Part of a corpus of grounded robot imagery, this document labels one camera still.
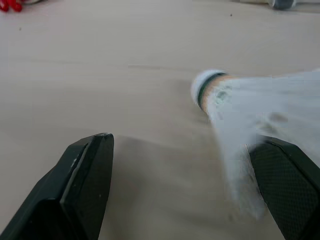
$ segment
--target white table surface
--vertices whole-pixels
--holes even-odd
[[[0,231],[65,148],[115,135],[99,239],[283,239],[226,201],[190,82],[320,64],[320,16],[211,0],[48,0],[0,13]]]

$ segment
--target green stripe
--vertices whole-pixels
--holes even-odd
[[[211,77],[209,77],[207,80],[205,80],[205,82],[202,84],[199,94],[198,94],[198,106],[203,110],[202,108],[202,97],[205,93],[205,89],[208,86],[208,84],[210,84],[213,80],[215,80],[217,77],[223,76],[223,75],[227,75],[223,72],[219,72],[216,74],[213,74]]]

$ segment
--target red object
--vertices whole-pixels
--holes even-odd
[[[0,10],[2,10],[4,12],[8,12],[9,4],[8,4],[7,0],[0,0]]]
[[[9,6],[15,12],[21,12],[22,10],[22,5],[20,3],[17,3],[16,0],[0,0],[0,10],[8,12]]]

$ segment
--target blurred object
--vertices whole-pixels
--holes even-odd
[[[22,0],[23,5],[31,5],[42,2],[43,0]]]
[[[247,4],[269,4],[270,7],[276,10],[288,10],[296,7],[298,4],[303,5],[304,9],[307,5],[315,5],[320,4],[320,0],[239,0],[240,3],[247,3]]]
[[[6,0],[0,0],[0,10],[2,10],[4,12],[8,12],[9,4]]]
[[[15,12],[21,12],[22,10],[22,5],[20,3],[17,3],[16,0],[0,0],[0,10],[8,12],[9,6]]]
[[[212,69],[191,87],[218,138],[232,200],[255,217],[264,201],[286,240],[320,237],[319,76]]]
[[[22,0],[21,2],[17,2],[16,0],[0,0],[0,10],[8,12],[10,6],[15,12],[21,12],[22,5],[36,4],[41,1],[42,0]]]

